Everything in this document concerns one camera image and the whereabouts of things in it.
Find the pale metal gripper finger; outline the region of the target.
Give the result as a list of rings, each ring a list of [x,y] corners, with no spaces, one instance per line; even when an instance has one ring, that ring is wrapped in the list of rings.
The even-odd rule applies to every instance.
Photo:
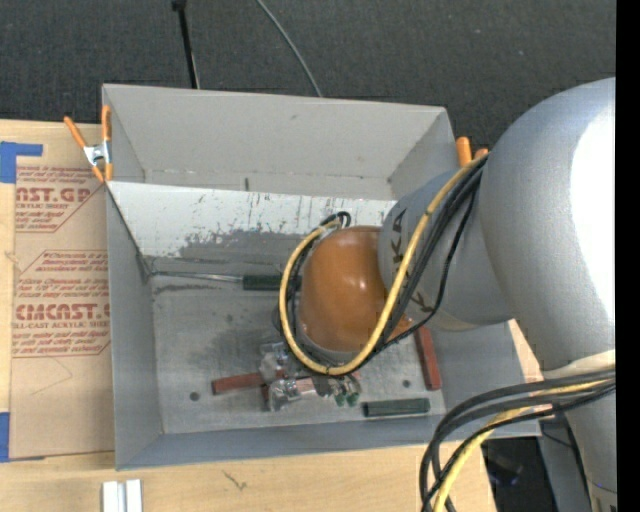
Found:
[[[271,342],[259,346],[261,355],[258,367],[265,382],[274,382],[288,376],[289,353],[283,342]]]
[[[290,403],[315,395],[315,385],[310,377],[280,379],[268,387],[267,404],[269,410],[278,412]]]

